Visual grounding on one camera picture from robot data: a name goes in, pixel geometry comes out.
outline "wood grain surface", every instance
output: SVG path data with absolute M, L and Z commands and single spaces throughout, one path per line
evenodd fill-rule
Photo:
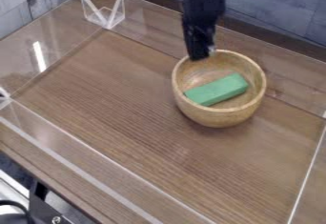
M 324 120 L 311 114 L 324 109 L 323 100 L 311 102 L 311 92 L 326 91 L 324 67 L 306 56 L 220 30 L 230 50 L 262 64 L 270 90 L 282 90 L 282 95 L 264 97 L 248 122 L 223 130 L 206 128 L 181 115 L 173 99 L 171 73 L 183 56 L 177 13 L 143 14 L 160 29 L 149 22 L 147 32 L 131 29 L 132 34 L 141 33 L 141 43 L 111 31 L 99 32 L 14 99 L 214 222 L 286 223 L 324 127 Z M 299 100 L 303 88 L 307 93 Z M 25 119 L 24 123 L 35 127 L 35 137 L 47 147 L 71 155 L 77 167 L 111 184 L 115 175 L 100 158 L 89 160 L 89 152 L 73 149 L 56 133 L 44 133 L 43 125 Z M 47 175 L 43 181 L 71 196 L 99 222 L 147 223 L 2 126 L 0 135 L 0 149 L 16 161 L 28 162 L 32 173 Z M 137 188 L 128 186 L 124 194 L 132 192 L 136 198 Z M 159 214 L 157 203 L 141 204 Z M 310 214 L 306 218 L 312 223 Z

